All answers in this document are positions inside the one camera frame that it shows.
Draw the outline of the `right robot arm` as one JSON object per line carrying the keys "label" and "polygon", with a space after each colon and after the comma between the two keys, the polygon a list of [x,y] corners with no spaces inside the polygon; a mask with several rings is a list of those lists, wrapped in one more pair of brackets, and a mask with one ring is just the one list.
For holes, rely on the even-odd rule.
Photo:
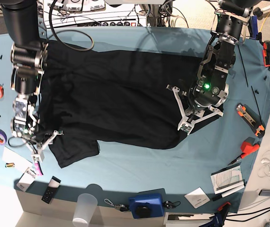
{"label": "right robot arm", "polygon": [[41,0],[0,0],[5,25],[13,40],[10,60],[13,72],[10,87],[16,91],[15,116],[11,121],[14,137],[21,138],[31,151],[34,163],[43,161],[43,150],[60,135],[44,131],[39,123],[36,103],[47,67],[47,30]]}

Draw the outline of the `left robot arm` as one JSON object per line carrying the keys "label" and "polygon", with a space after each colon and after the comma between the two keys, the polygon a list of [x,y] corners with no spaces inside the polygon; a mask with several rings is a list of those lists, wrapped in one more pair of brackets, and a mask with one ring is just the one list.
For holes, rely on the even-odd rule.
{"label": "left robot arm", "polygon": [[177,101],[181,120],[177,129],[190,134],[197,123],[214,116],[223,116],[219,107],[226,101],[229,85],[226,83],[229,69],[235,61],[235,46],[243,43],[253,11],[254,2],[244,0],[220,0],[215,10],[215,29],[207,43],[199,64],[197,78],[185,90],[168,85]]}

